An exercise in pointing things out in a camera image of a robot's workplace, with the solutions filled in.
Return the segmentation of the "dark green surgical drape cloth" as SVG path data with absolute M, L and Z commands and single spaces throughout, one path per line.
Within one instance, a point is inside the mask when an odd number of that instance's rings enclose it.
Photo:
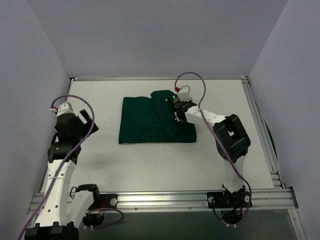
M 124 97 L 118 143 L 195 143 L 195 125 L 177 122 L 166 101 L 173 95 L 170 90 L 157 90 L 150 97 Z

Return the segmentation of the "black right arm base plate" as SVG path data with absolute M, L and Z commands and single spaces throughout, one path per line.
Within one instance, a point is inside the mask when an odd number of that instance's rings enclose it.
M 249 208 L 252 203 L 249 202 L 249 192 L 230 193 L 228 191 L 207 192 L 207 204 L 210 209 L 234 209 Z

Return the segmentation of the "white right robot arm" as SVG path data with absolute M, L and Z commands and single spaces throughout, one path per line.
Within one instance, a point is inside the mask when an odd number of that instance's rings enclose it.
M 204 123 L 213 135 L 217 151 L 224 160 L 223 203 L 230 207 L 240 200 L 248 203 L 252 189 L 244 178 L 244 161 L 251 140 L 240 118 L 235 114 L 226 116 L 201 109 L 191 99 L 182 101 L 176 94 L 165 101 L 176 122 Z

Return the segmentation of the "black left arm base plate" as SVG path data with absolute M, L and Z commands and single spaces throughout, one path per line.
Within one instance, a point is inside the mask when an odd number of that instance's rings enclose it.
M 118 195 L 115 193 L 102 193 L 99 196 L 98 207 L 117 209 Z

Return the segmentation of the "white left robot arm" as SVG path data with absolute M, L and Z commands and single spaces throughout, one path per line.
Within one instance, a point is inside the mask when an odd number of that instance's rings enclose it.
M 67 205 L 73 172 L 81 143 L 98 131 L 92 116 L 81 110 L 82 121 L 66 103 L 56 109 L 55 135 L 48 149 L 47 184 L 39 206 L 31 215 L 33 227 L 24 232 L 26 240 L 77 240 L 78 227 L 88 209 L 100 206 L 96 184 L 79 185 L 75 199 Z

